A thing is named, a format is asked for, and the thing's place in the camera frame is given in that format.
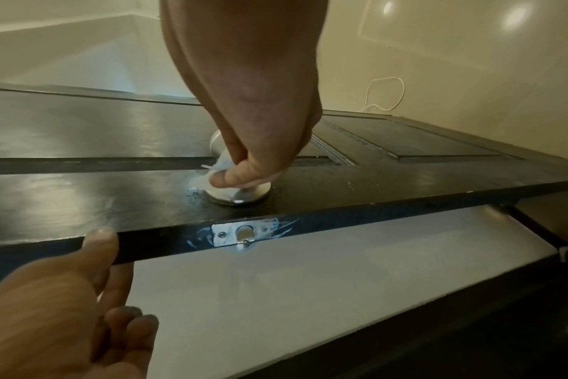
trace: white surface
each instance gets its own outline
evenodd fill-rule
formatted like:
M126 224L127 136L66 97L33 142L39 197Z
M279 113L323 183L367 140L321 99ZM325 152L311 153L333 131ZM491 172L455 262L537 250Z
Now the white surface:
M553 253L455 210L139 262L129 303L160 319L149 378L225 378Z

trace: hand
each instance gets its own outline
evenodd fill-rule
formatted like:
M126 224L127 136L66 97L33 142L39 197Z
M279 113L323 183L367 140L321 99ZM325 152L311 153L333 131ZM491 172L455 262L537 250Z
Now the hand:
M216 188L279 177L321 118L316 45L327 0L161 0L166 45L235 167Z
M134 266L110 268L117 252L115 232L101 230L0 283L0 378L146 376L159 321L125 306Z

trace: white cord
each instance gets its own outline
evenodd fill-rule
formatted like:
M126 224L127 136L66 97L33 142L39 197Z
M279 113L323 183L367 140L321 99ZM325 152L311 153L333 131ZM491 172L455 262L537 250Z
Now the white cord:
M370 96L370 88L371 88L371 85L372 85L374 82L386 81L386 80L388 80L388 79L398 79L399 81L401 81L401 84L403 85L403 93L401 93L401 97L398 99L398 101L396 102L396 104L395 104L392 108L388 108L388 109L384 109L384 108L380 107L380 106L377 105L377 104L370 104L370 105L367 105L367 99L368 99L369 96ZM378 108L378 109L381 109L381 110L384 111L384 112L392 111L394 108L396 108L396 106L398 106L398 104L401 103L401 101L403 100L403 97L404 97L404 82L403 82L403 80L402 80L401 78L399 78L399 77L397 77L397 76L391 76L391 77L383 77L383 78L381 78L381 79L373 79L373 80L370 82L370 84L367 86L367 92L365 92L365 103L363 103L363 107L362 107L360 110L358 110L357 112L363 112L365 109L367 109L367 108L369 108L369 107L376 107L376 108Z

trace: person's right hand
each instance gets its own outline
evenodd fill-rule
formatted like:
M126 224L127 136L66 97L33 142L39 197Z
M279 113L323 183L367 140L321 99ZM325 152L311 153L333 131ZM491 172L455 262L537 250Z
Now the person's right hand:
M217 188L280 176L321 118L316 45L327 0L161 0L166 45L235 167Z

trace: door knob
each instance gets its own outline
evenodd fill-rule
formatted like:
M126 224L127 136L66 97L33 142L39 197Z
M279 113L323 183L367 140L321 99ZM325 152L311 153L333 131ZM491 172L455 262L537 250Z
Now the door knob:
M225 151L226 144L223 141L222 133L218 130L209 140L209 151L217 159ZM266 197L272 189L271 183L264 183L255 187L238 189L225 188L206 189L207 195L216 203L225 205L244 205L251 204Z

